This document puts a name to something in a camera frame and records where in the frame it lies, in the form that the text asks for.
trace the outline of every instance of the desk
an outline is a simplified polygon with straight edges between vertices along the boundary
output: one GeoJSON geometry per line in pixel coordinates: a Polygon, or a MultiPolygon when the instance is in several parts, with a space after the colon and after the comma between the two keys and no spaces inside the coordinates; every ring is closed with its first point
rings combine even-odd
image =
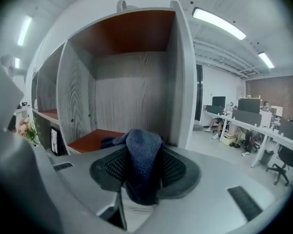
{"type": "MultiPolygon", "coordinates": [[[[217,114],[213,114],[213,113],[210,113],[210,112],[207,112],[207,111],[204,111],[204,114],[206,114],[206,115],[208,115],[210,117],[213,117],[213,118],[222,118],[224,120],[224,124],[226,124],[227,121],[229,120],[234,125],[237,125],[239,127],[243,127],[243,128],[245,128],[247,130],[255,130],[255,131],[265,135],[263,143],[261,144],[260,149],[258,150],[257,155],[256,155],[254,161],[252,162],[252,165],[251,165],[252,168],[257,164],[257,162],[263,156],[264,150],[265,150],[265,145],[266,145],[268,137],[272,137],[275,142],[277,142],[277,143],[279,143],[279,144],[281,144],[281,145],[293,150],[293,140],[292,139],[289,139],[289,138],[286,138],[284,136],[281,136],[280,134],[277,134],[276,132],[274,132],[270,128],[260,127],[260,126],[259,127],[253,126],[253,125],[247,124],[245,122],[241,122],[241,121],[238,121],[236,119],[232,119],[229,116],[217,115],[217,114]]],[[[223,128],[223,131],[221,132],[220,141],[222,141],[222,138],[224,137],[224,133],[225,133],[225,127],[223,128]]]]}

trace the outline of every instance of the wall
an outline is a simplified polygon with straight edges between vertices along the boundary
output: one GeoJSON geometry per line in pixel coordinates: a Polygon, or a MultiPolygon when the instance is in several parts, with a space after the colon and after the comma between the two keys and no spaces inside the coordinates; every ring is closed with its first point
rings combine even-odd
{"type": "MultiPolygon", "coordinates": [[[[33,72],[70,36],[86,25],[116,13],[119,0],[78,0],[68,7],[55,21],[38,47],[29,66],[26,79],[26,99],[31,101],[33,72]]],[[[172,0],[125,0],[127,5],[143,7],[170,7],[172,0]]]]}
{"type": "Polygon", "coordinates": [[[270,105],[283,107],[283,118],[293,118],[293,76],[248,80],[246,94],[260,95],[270,105]]]}
{"type": "MultiPolygon", "coordinates": [[[[204,105],[211,105],[213,96],[225,96],[226,105],[233,102],[238,105],[239,96],[245,95],[245,81],[221,70],[203,66],[203,102],[204,105]]],[[[210,117],[201,114],[201,125],[209,125],[210,117]]]]}

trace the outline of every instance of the cubby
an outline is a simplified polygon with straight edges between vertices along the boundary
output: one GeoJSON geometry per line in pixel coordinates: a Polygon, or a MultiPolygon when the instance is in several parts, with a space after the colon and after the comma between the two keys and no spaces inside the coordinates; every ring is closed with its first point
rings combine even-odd
{"type": "Polygon", "coordinates": [[[72,153],[98,150],[104,137],[133,128],[178,146],[187,134],[181,133],[185,68],[195,68],[185,61],[191,42],[181,28],[188,33],[176,2],[91,23],[39,70],[38,113],[58,121],[72,153]]]}

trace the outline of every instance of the white wall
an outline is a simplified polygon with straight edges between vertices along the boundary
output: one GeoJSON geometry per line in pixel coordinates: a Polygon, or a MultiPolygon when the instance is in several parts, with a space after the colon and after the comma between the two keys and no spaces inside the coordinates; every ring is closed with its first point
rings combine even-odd
{"type": "MultiPolygon", "coordinates": [[[[70,36],[86,25],[116,13],[119,0],[78,0],[68,7],[55,21],[38,47],[29,65],[26,79],[26,100],[31,101],[33,72],[70,36]]],[[[144,7],[170,7],[172,0],[125,0],[127,5],[144,7]]]]}
{"type": "MultiPolygon", "coordinates": [[[[233,102],[238,105],[237,88],[242,90],[245,96],[245,81],[221,70],[203,66],[203,105],[211,105],[213,96],[225,96],[226,105],[233,102]]],[[[200,124],[209,125],[210,117],[201,114],[200,124]]]]}

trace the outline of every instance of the desk leg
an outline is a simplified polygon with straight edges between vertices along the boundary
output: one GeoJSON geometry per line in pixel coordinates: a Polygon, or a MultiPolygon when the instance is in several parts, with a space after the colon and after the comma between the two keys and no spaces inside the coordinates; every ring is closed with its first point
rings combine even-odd
{"type": "Polygon", "coordinates": [[[225,130],[226,130],[226,125],[227,125],[227,119],[225,119],[225,121],[224,121],[223,130],[221,131],[221,135],[220,135],[220,139],[219,139],[220,142],[223,141],[225,130]]]}
{"type": "Polygon", "coordinates": [[[264,137],[264,140],[263,140],[263,143],[261,144],[259,150],[257,151],[257,155],[251,165],[251,167],[253,168],[257,162],[259,161],[259,159],[263,156],[264,154],[264,150],[265,150],[265,145],[266,145],[266,142],[267,142],[267,138],[268,138],[268,135],[265,135],[264,137]]]}

